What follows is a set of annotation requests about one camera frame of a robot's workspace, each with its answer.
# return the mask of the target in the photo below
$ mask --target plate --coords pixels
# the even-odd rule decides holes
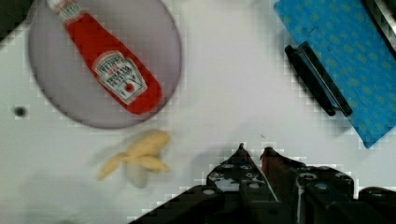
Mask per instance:
[[[172,97],[181,75],[181,43],[172,15],[160,0],[78,2],[145,64],[161,83],[163,99],[143,116],[119,105],[96,81],[46,1],[32,9],[28,42],[38,86],[59,111],[94,128],[126,128],[151,118]]]

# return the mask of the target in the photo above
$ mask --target banana peel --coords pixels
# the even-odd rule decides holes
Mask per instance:
[[[149,169],[158,174],[160,172],[170,172],[171,169],[157,155],[169,143],[171,136],[164,131],[149,133],[133,145],[126,152],[121,152],[112,157],[102,167],[98,180],[104,180],[124,162],[134,163]]]

